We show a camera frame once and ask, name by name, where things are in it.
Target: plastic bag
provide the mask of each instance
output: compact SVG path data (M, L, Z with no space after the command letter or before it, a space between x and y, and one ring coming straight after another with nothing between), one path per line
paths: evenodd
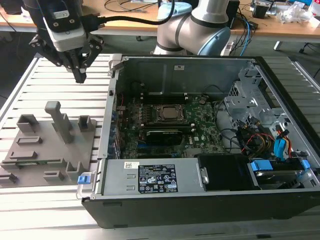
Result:
M294 2L287 10L281 11L277 14L277 18L281 23L291 23L306 21L306 11L299 7L298 2Z

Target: green circuit board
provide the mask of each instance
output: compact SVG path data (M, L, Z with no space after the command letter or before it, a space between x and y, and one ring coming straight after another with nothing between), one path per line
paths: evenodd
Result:
M183 111L185 118L195 124L195 131L184 134L180 145L145 146L139 140L142 111L145 105L136 99L127 104L128 124L122 126L125 147L121 151L123 159L139 158L193 158L200 153L222 153L224 145L213 122L213 107L211 102L200 104L201 96L191 96Z

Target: black device on desk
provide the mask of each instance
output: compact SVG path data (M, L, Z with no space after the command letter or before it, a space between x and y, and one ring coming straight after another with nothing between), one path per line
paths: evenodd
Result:
M255 5L252 12L252 17L256 19L264 19L268 9L269 9L269 6Z
M240 5L239 0L229 0L228 7L226 8L226 14L229 18L229 21L227 23L227 26L232 29L234 21L237 16L238 7Z
M6 14L19 15L22 13L21 7L24 5L23 0L0 0Z

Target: screw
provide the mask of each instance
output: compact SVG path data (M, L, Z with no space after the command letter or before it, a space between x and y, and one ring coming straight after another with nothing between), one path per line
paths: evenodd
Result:
M207 180L207 178L205 176L202 177L202 182L203 182L203 184L207 184L208 183L208 180Z

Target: barcode sticker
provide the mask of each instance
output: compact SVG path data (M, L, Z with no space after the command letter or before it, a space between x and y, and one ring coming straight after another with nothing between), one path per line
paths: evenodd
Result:
M139 162L138 161L125 161L124 168L125 169L138 169Z

